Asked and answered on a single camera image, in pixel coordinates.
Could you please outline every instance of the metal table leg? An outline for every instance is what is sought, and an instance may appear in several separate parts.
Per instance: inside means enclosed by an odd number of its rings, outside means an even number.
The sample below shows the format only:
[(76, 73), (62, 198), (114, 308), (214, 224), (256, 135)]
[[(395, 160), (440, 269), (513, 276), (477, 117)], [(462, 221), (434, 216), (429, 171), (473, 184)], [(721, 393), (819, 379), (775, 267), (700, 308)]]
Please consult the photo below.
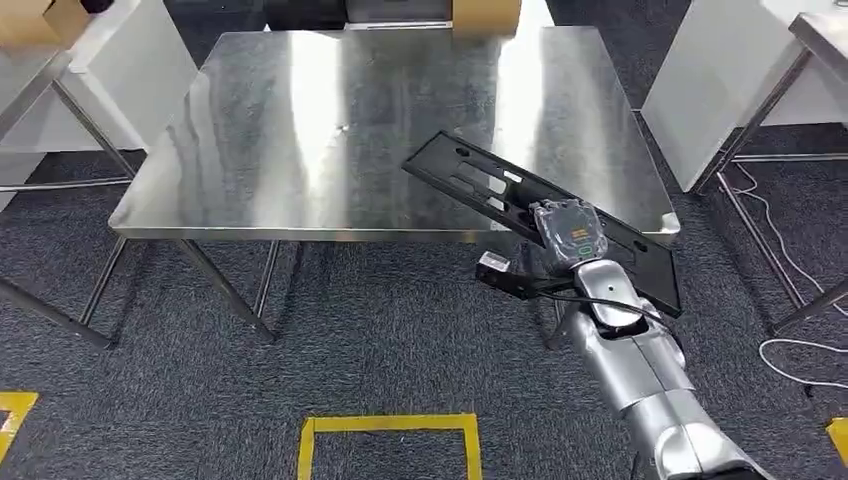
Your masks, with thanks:
[(259, 282), (259, 291), (256, 293), (256, 300), (253, 302), (253, 311), (256, 316), (262, 318), (262, 312), (265, 310), (265, 300), (268, 298), (268, 291), (271, 288), (271, 276), (274, 274), (274, 266), (277, 265), (277, 255), (280, 252), (280, 241), (274, 240), (271, 242), (271, 248), (268, 250), (268, 259), (265, 260), (265, 269), (262, 271), (262, 280)]
[(6, 297), (19, 307), (32, 310), (60, 327), (66, 328), (78, 337), (84, 338), (100, 348), (110, 348), (114, 345), (112, 340), (94, 330), (74, 321), (56, 307), (44, 303), (26, 290), (13, 285), (11, 282), (0, 278), (0, 295)]
[(739, 151), (742, 147), (750, 141), (751, 137), (753, 137), (754, 133), (760, 128), (763, 121), (768, 117), (769, 113), (777, 106), (780, 99), (783, 98), (784, 94), (789, 90), (789, 88), (795, 83), (798, 77), (801, 76), (801, 73), (804, 71), (804, 68), (810, 62), (813, 53), (804, 48), (802, 46), (801, 53), (798, 54), (798, 57), (795, 58), (795, 61), (792, 63), (792, 66), (789, 70), (781, 77), (781, 79), (777, 82), (771, 92), (769, 92), (766, 99), (759, 106), (754, 115), (751, 117), (750, 121), (742, 128), (742, 131), (737, 135), (730, 146), (726, 151), (722, 152), (722, 154), (717, 158), (717, 161), (713, 162), (712, 165), (707, 167), (707, 170), (695, 184), (695, 191), (701, 193), (704, 190), (704, 187), (715, 177), (718, 179), (718, 182), (721, 185), (721, 190), (727, 195), (727, 198), (730, 200), (733, 208), (742, 217), (742, 222), (745, 225), (745, 229), (748, 233), (753, 237), (756, 242), (757, 249), (760, 250), (760, 253), (763, 254), (766, 261), (768, 262), (769, 267), (777, 276), (780, 281), (780, 285), (786, 291), (786, 294), (789, 296), (789, 300), (795, 305), (796, 308), (801, 308), (804, 305), (803, 300), (801, 299), (801, 295), (798, 293), (797, 288), (795, 288), (792, 279), (787, 275), (786, 270), (781, 266), (778, 261), (777, 255), (768, 245), (765, 237), (762, 232), (757, 228), (754, 223), (751, 215), (748, 213), (748, 210), (742, 204), (742, 202), (737, 197), (736, 193), (734, 193), (733, 187), (730, 185), (727, 177), (724, 175), (724, 170), (727, 166), (737, 157)]
[(780, 286), (783, 287), (783, 290), (786, 291), (786, 294), (789, 295), (789, 300), (795, 305), (795, 308), (801, 308), (804, 306), (804, 301), (801, 299), (801, 294), (798, 292), (798, 289), (795, 288), (795, 284), (792, 283), (792, 280), (789, 278), (789, 275), (786, 273), (786, 270), (783, 268), (783, 265), (780, 264), (780, 261), (777, 258), (777, 254), (774, 253), (774, 250), (769, 247), (768, 242), (766, 241), (765, 236), (763, 236), (763, 232), (757, 227), (757, 224), (754, 223), (754, 219), (751, 218), (751, 214), (748, 213), (748, 209), (745, 208), (745, 205), (742, 204), (742, 201), (739, 199), (739, 196), (736, 195), (733, 191), (733, 186), (728, 182), (727, 177), (724, 176), (724, 173), (719, 172), (716, 174), (719, 183), (721, 184), (721, 190), (727, 195), (727, 198), (730, 199), (730, 203), (733, 205), (733, 208), (736, 210), (736, 213), (739, 214), (739, 217), (742, 219), (742, 223), (745, 225), (745, 229), (748, 230), (748, 233), (754, 239), (754, 243), (757, 245), (757, 249), (760, 253), (765, 257), (766, 262), (768, 263), (771, 270), (777, 275), (777, 279), (780, 282)]
[(835, 287), (821, 294), (818, 298), (810, 302), (795, 313), (787, 316), (783, 320), (775, 323), (771, 328), (772, 335), (777, 334), (780, 330), (792, 325), (793, 323), (806, 320), (814, 315), (818, 315), (824, 309), (838, 302), (841, 298), (848, 296), (848, 278), (842, 280)]
[[(91, 116), (89, 116), (88, 113), (86, 113), (85, 110), (82, 109), (82, 107), (73, 98), (73, 95), (68, 92), (64, 85), (62, 85), (58, 80), (54, 80), (51, 84), (51, 87), (62, 100), (62, 103), (66, 107), (68, 107), (68, 110), (70, 110), (74, 117), (77, 119), (77, 121), (79, 121), (80, 125), (82, 125), (83, 128), (85, 128), (85, 130), (103, 148), (103, 150), (106, 152), (107, 155), (109, 155), (112, 161), (114, 161), (118, 165), (118, 167), (120, 167), (121, 170), (124, 171), (126, 176), (94, 180), (56, 182), (50, 184), (2, 185), (0, 186), (0, 191), (47, 191), (129, 184), (132, 181), (133, 177), (135, 177), (135, 168), (133, 168), (132, 165), (127, 162), (126, 158), (121, 155), (121, 152), (118, 151), (117, 147), (115, 147), (115, 145), (109, 140), (109, 138), (103, 132), (103, 129), (101, 129), (100, 126), (97, 125), (97, 122), (95, 122), (94, 119), (91, 118)], [(25, 290), (15, 286), (11, 282), (2, 278), (0, 278), (0, 295), (5, 296), (13, 303), (21, 307), (33, 310), (47, 317), (55, 324), (67, 328), (77, 336), (85, 338), (86, 340), (92, 342), (98, 347), (112, 347), (114, 345), (112, 340), (88, 328), (88, 325), (89, 323), (91, 323), (91, 317), (92, 315), (94, 315), (94, 310), (100, 303), (100, 298), (103, 296), (103, 292), (106, 290), (106, 287), (109, 284), (109, 280), (112, 277), (112, 273), (115, 270), (115, 266), (118, 264), (121, 255), (123, 255), (124, 253), (126, 244), (127, 239), (123, 237), (120, 237), (115, 243), (115, 247), (112, 249), (112, 253), (110, 254), (109, 259), (106, 262), (106, 266), (100, 274), (100, 277), (97, 279), (97, 283), (91, 293), (88, 302), (86, 303), (85, 310), (83, 311), (82, 317), (80, 317), (79, 322), (75, 321), (74, 319), (61, 312), (60, 310), (56, 309), (55, 307), (45, 303), (34, 295), (26, 292)]]
[(118, 151), (118, 148), (113, 144), (109, 138), (106, 137), (106, 134), (103, 133), (103, 129), (97, 125), (97, 122), (94, 121), (85, 110), (80, 107), (77, 101), (74, 99), (71, 92), (69, 92), (64, 85), (62, 85), (59, 81), (53, 82), (53, 90), (56, 91), (56, 94), (59, 95), (59, 99), (62, 100), (62, 103), (68, 107), (68, 110), (74, 114), (77, 121), (85, 128), (89, 135), (91, 135), (98, 145), (109, 155), (109, 158), (112, 159), (126, 174), (128, 177), (135, 177), (135, 168), (127, 162), (127, 159), (121, 155), (121, 152)]
[(789, 70), (780, 78), (777, 84), (774, 86), (771, 92), (769, 92), (768, 96), (760, 107), (754, 112), (754, 115), (748, 121), (748, 123), (742, 128), (742, 131), (739, 132), (730, 146), (726, 151), (722, 152), (722, 154), (718, 157), (717, 161), (713, 162), (712, 165), (708, 166), (704, 171), (703, 175), (698, 179), (693, 187), (693, 190), (697, 193), (702, 193), (704, 191), (704, 187), (712, 180), (716, 173), (724, 171), (725, 168), (733, 161), (734, 158), (739, 154), (739, 151), (742, 150), (742, 147), (745, 146), (751, 140), (751, 137), (754, 136), (757, 129), (760, 128), (763, 121), (768, 117), (769, 113), (774, 110), (774, 107), (777, 106), (780, 99), (783, 98), (783, 95), (789, 90), (789, 87), (798, 80), (798, 77), (801, 76), (801, 72), (804, 71), (804, 68), (810, 63), (810, 59), (813, 57), (813, 53), (806, 48), (803, 48), (801, 53), (792, 63), (792, 66), (789, 67)]
[(783, 162), (786, 160), (803, 162), (821, 162), (830, 160), (848, 160), (848, 153), (775, 153), (757, 155), (736, 155), (734, 163)]
[(236, 314), (250, 324), (251, 328), (256, 330), (262, 339), (269, 343), (274, 342), (275, 338), (271, 331), (268, 330), (265, 324), (262, 323), (262, 320), (250, 309), (232, 284), (218, 270), (215, 264), (212, 263), (212, 260), (203, 253), (203, 250), (192, 240), (178, 240), (177, 244), (189, 256), (192, 262), (212, 281), (215, 288), (224, 294), (224, 297), (235, 309)]

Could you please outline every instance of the white cable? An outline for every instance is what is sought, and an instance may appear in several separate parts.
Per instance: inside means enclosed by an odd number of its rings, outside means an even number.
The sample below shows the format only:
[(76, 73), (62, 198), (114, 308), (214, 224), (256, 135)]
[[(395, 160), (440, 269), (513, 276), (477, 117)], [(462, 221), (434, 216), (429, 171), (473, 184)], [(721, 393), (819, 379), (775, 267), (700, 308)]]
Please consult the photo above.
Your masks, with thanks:
[(820, 343), (805, 342), (803, 340), (792, 340), (792, 339), (789, 339), (789, 338), (773, 338), (771, 340), (766, 340), (765, 342), (760, 344), (760, 358), (763, 359), (763, 362), (765, 362), (765, 364), (768, 365), (769, 368), (771, 368), (772, 370), (777, 372), (779, 375), (782, 375), (782, 376), (788, 378), (789, 380), (801, 383), (803, 385), (811, 385), (811, 386), (815, 386), (815, 387), (848, 388), (848, 385), (846, 385), (844, 383), (817, 382), (817, 381), (814, 381), (814, 380), (804, 380), (803, 378), (798, 378), (796, 376), (789, 375), (788, 373), (784, 372), (783, 370), (775, 367), (774, 364), (772, 364), (771, 362), (768, 361), (765, 353), (763, 353), (763, 350), (765, 349), (765, 347), (767, 345), (771, 345), (773, 343), (791, 343), (791, 344), (796, 344), (796, 345), (804, 345), (804, 346), (807, 346), (807, 347), (821, 348), (821, 349), (828, 350), (828, 351), (831, 351), (831, 352), (836, 352), (836, 353), (848, 353), (848, 349), (835, 348), (835, 347), (830, 347), (830, 346), (827, 346), (827, 345), (822, 345)]
[[(738, 163), (736, 163), (735, 165), (737, 167), (739, 167), (739, 170), (741, 170), (742, 173), (744, 173), (745, 176), (748, 177), (748, 179), (751, 181), (751, 183), (753, 185), (746, 188), (746, 189), (734, 188), (733, 189), (734, 193), (739, 194), (739, 195), (746, 195), (746, 196), (751, 197), (753, 199), (759, 200), (760, 202), (762, 202), (766, 206), (766, 222), (768, 222), (769, 227), (771, 228), (771, 231), (774, 232), (774, 235), (777, 237), (777, 241), (780, 244), (780, 251), (783, 253), (783, 258), (786, 259), (786, 261), (789, 263), (789, 265), (791, 265), (792, 268), (794, 268), (796, 272), (800, 273), (801, 275), (804, 276), (804, 278), (809, 280), (810, 283), (812, 283), (820, 293), (824, 293), (824, 288), (822, 288), (822, 286), (819, 284), (819, 282), (816, 281), (816, 279), (813, 278), (812, 275), (805, 272), (801, 267), (799, 267), (798, 264), (795, 263), (795, 261), (792, 260), (792, 257), (789, 256), (789, 252), (787, 252), (787, 250), (786, 250), (786, 242), (784, 242), (784, 240), (783, 240), (783, 235), (780, 234), (780, 231), (777, 229), (777, 226), (774, 224), (774, 220), (772, 220), (772, 218), (771, 218), (771, 205), (768, 203), (768, 201), (765, 198), (752, 193), (754, 190), (756, 190), (757, 187), (759, 187), (759, 183), (757, 183), (757, 179), (755, 179), (753, 175), (748, 173), (748, 171), (745, 170), (745, 167), (743, 167), (742, 165), (740, 165)], [(831, 306), (833, 308), (835, 308), (836, 311), (841, 313), (843, 317), (848, 318), (848, 312), (846, 312), (842, 307), (840, 307), (836, 303), (832, 304)]]

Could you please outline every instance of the yellow floor marking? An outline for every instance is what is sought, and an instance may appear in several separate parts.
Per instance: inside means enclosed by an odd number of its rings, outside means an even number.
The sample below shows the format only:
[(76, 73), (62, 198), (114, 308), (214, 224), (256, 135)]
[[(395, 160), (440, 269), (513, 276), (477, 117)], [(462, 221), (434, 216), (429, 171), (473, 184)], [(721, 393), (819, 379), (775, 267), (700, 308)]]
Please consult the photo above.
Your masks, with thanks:
[(836, 446), (842, 463), (848, 467), (848, 418), (834, 418), (827, 426), (827, 433)]
[(468, 480), (483, 479), (477, 415), (377, 415), (368, 417), (308, 417), (300, 432), (297, 480), (312, 478), (315, 434), (332, 432), (371, 432), (379, 430), (462, 430)]
[(18, 434), (27, 413), (38, 399), (35, 392), (0, 392), (0, 412), (9, 412), (3, 426), (0, 427), (0, 462)]

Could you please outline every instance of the black cable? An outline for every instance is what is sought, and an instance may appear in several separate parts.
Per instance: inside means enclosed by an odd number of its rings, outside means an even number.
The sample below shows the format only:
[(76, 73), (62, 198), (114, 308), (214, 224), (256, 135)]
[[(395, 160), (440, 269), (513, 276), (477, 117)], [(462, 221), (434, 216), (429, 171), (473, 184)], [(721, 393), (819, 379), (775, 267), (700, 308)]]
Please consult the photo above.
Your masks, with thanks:
[[(606, 299), (603, 299), (603, 298), (564, 297), (562, 295), (555, 295), (553, 293), (547, 293), (547, 292), (537, 292), (537, 293), (540, 297), (550, 298), (551, 300), (556, 300), (556, 301), (560, 301), (560, 302), (587, 303), (587, 304), (593, 304), (594, 303), (594, 304), (598, 304), (598, 305), (609, 305), (611, 307), (616, 307), (616, 308), (620, 308), (622, 310), (627, 310), (627, 311), (630, 311), (630, 312), (633, 312), (633, 313), (638, 313), (638, 314), (644, 315), (644, 316), (650, 318), (651, 320), (662, 325), (668, 331), (669, 335), (671, 335), (671, 338), (674, 339), (674, 342), (677, 343), (677, 348), (680, 349), (680, 352), (683, 353), (684, 355), (686, 354), (686, 350), (683, 349), (683, 344), (680, 342), (680, 337), (678, 337), (677, 334), (674, 333), (674, 330), (672, 330), (671, 327), (669, 327), (668, 325), (666, 325), (663, 322), (662, 317), (660, 317), (659, 315), (656, 315), (652, 312), (649, 312), (645, 309), (642, 309), (642, 308), (639, 308), (639, 307), (634, 307), (633, 305), (630, 305), (630, 304), (627, 304), (627, 303), (616, 302), (615, 300), (606, 300)], [(562, 331), (565, 330), (565, 326), (564, 326), (563, 322), (565, 322), (565, 317), (560, 319), (560, 322), (557, 325), (555, 332), (562, 332)], [(553, 348), (551, 348), (552, 344), (549, 345), (550, 340), (553, 340), (553, 338), (548, 339), (548, 342), (545, 343), (545, 346), (548, 348), (548, 350), (553, 350)]]
[(652, 312), (649, 312), (645, 309), (634, 307), (633, 305), (629, 305), (627, 303), (616, 302), (615, 300), (606, 300), (603, 298), (589, 298), (589, 297), (564, 297), (562, 295), (554, 295), (552, 293), (546, 292), (537, 292), (540, 297), (550, 298), (551, 300), (558, 300), (561, 302), (576, 302), (576, 303), (589, 303), (589, 304), (598, 304), (598, 305), (609, 305), (611, 307), (620, 308), (622, 310), (628, 310), (633, 313), (638, 313), (640, 315), (644, 315), (652, 320), (656, 320), (657, 322), (662, 323), (662, 317), (656, 315)]

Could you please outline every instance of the cardboard box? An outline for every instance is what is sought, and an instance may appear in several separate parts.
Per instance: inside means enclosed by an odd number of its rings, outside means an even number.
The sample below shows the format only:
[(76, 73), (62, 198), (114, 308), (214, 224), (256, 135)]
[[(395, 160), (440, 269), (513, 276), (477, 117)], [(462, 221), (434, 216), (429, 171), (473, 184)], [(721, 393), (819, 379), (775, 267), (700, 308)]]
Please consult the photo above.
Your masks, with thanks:
[(521, 0), (453, 0), (453, 29), (470, 34), (514, 34)]
[(0, 0), (0, 46), (70, 48), (88, 21), (80, 0)]

